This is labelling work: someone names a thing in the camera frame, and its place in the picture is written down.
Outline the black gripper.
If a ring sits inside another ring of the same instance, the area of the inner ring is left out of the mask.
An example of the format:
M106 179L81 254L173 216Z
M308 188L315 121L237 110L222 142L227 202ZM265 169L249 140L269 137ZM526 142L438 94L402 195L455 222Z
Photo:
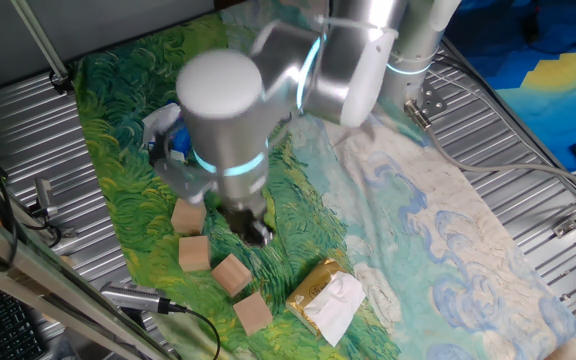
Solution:
M247 246L258 246L259 238L253 233L258 233L261 246L267 246L274 237L274 233L264 222L267 207L254 205L250 208L235 208L228 204L219 206L219 212L225 217L230 230L238 234Z

